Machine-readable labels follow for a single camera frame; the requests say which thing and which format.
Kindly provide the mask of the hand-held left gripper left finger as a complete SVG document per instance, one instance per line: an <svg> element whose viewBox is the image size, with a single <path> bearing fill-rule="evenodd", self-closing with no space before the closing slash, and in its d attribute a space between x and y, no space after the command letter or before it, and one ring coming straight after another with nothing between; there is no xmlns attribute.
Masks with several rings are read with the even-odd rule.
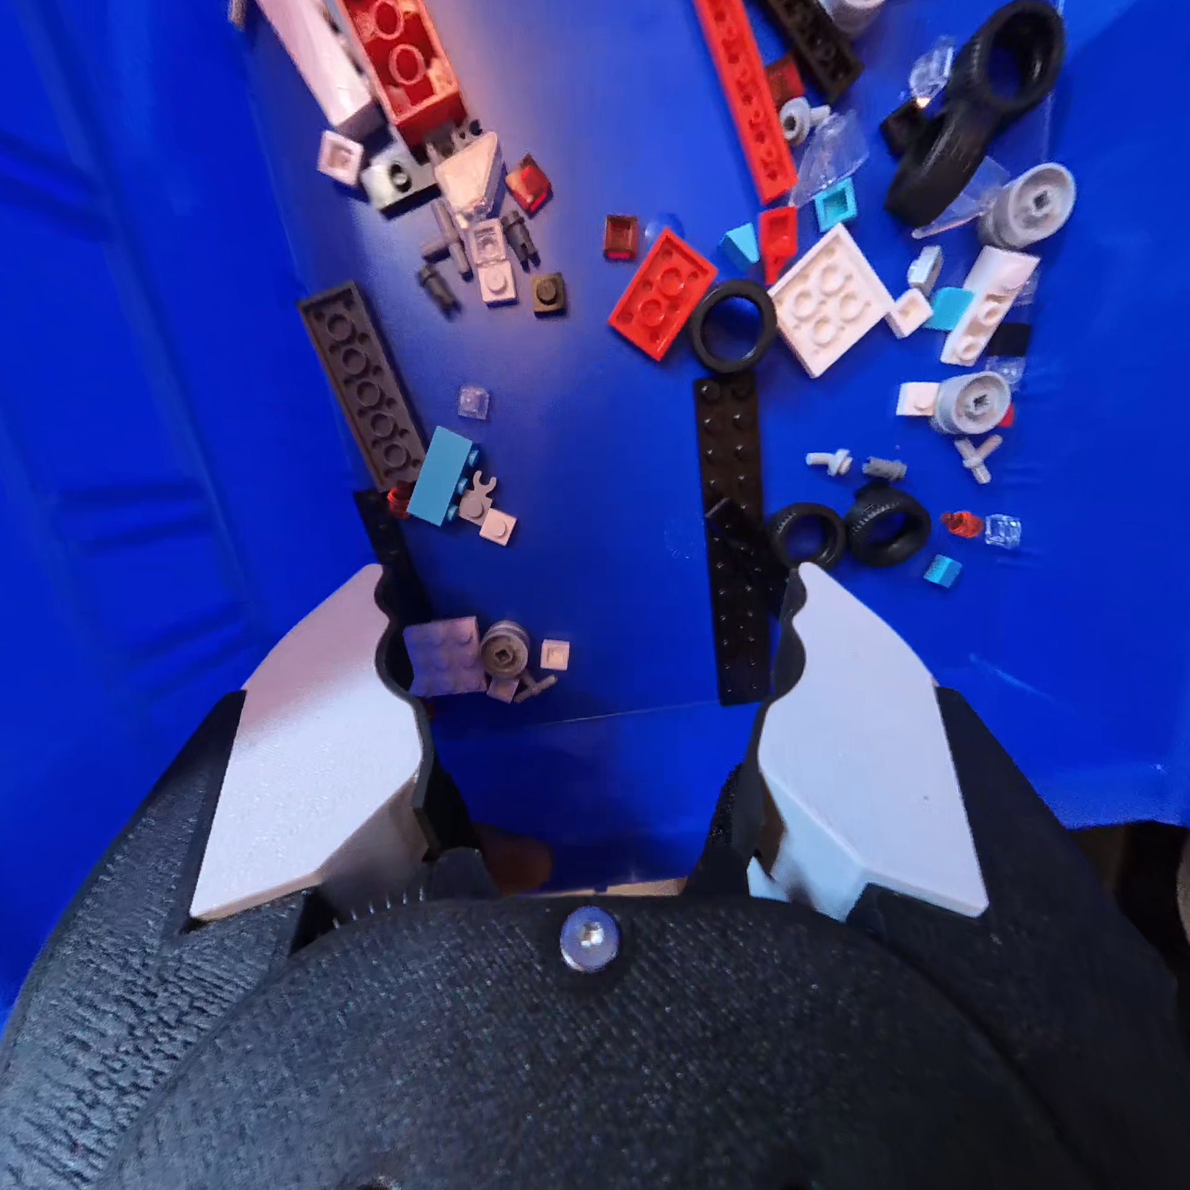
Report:
<svg viewBox="0 0 1190 1190"><path fill-rule="evenodd" d="M336 915L361 914L425 863L480 850L425 708L391 673L384 578L377 562L358 570L243 684L191 918L310 888Z"/></svg>

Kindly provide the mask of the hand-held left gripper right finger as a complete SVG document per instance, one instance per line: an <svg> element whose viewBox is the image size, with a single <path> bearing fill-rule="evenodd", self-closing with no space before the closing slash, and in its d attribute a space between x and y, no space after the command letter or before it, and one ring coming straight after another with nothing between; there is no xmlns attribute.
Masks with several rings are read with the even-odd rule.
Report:
<svg viewBox="0 0 1190 1190"><path fill-rule="evenodd" d="M789 575L772 694L690 898L800 902L844 922L870 888L962 918L990 898L936 684L820 567Z"/></svg>

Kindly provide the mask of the blue plastic bin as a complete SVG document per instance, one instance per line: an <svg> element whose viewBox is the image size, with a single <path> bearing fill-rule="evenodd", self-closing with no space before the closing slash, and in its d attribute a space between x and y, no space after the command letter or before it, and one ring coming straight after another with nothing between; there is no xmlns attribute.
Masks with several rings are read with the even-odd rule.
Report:
<svg viewBox="0 0 1190 1190"><path fill-rule="evenodd" d="M959 690L1068 827L1187 825L1187 3L1059 3L1048 102L999 142L1071 169L1040 245L1016 424L991 483L894 412L940 336L877 324L820 380L758 368L765 509L850 503L807 451L902 456L931 513L1014 517L840 581ZM722 275L756 213L691 3L429 3L464 94L554 196L528 293L446 319L385 220L316 167L321 118L269 26L226 3L3 3L3 1023L109 843L218 698L374 560L367 473L297 303L354 281L423 432L490 392L508 548L411 524L433 615L571 643L520 708L433 713L481 822L561 880L693 861L752 710L719 706L693 381L608 326L632 268L602 218L673 227Z"/></svg>

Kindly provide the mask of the pile of lego pieces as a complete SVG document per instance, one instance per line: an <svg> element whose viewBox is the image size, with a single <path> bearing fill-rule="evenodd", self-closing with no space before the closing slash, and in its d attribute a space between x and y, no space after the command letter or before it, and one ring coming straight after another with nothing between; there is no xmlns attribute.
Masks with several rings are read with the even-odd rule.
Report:
<svg viewBox="0 0 1190 1190"><path fill-rule="evenodd" d="M453 256L460 276L477 276L487 305L513 303L515 282L513 259L528 269L537 259L521 211L487 218L498 205L496 188L501 169L494 132L466 130L466 105L456 78L442 51L440 38L423 3L255 3L283 43L302 77L311 85L320 105L330 113L330 99L338 102L347 122L323 132L320 170L347 186L362 184L379 201L381 186L392 181L394 170L404 170L404 183L392 190L401 204L406 193L425 188L435 193L432 208L445 239L425 248L426 261ZM776 113L765 106L765 68L755 58L751 34L735 57L717 57L719 74L735 85L731 103L741 135L772 130ZM372 67L377 50L388 68L396 71L401 55L411 55L412 75L399 85L415 92L412 106L396 89L382 89L387 75ZM1010 52L1021 68L1020 95L991 101L989 54ZM973 57L976 79L966 99L986 98L991 103L991 128L1007 126L1034 99L1048 96L1064 62L1065 26L1050 3L1010 3L996 10L959 57ZM374 99L396 123L387 156L377 156L361 170L367 154L362 137L378 126ZM659 363L678 334L690 326L694 346L711 371L710 381L698 381L700 392L715 390L725 380L731 397L752 400L752 356L763 357L776 334L776 315L765 288L751 281L734 293L756 298L762 315L762 334L748 358L711 363L704 350L704 322L712 299L729 296L727 283L714 286L717 269L670 230L663 230L649 248L626 292L609 317L609 326L636 350ZM336 400L347 417L351 434L365 459L384 514L416 516L430 526L457 517L481 524L496 541L496 513L486 511L486 497L464 496L480 453L445 428L435 431L425 446L415 425L402 381L385 353L382 336L371 319L365 296L354 282L320 292L299 302L299 313ZM759 701L768 693L769 632L766 598L753 582L728 579L715 551L731 550L710 533L710 595L715 622L718 698L722 706Z"/></svg>

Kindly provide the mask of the person's left hand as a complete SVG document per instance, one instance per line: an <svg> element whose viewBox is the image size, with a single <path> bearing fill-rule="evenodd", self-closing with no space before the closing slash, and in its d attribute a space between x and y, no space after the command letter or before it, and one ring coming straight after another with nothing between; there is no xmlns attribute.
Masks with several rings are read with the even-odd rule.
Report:
<svg viewBox="0 0 1190 1190"><path fill-rule="evenodd" d="M554 854L547 843L483 823L477 833L486 867L504 897L530 894L549 881Z"/></svg>

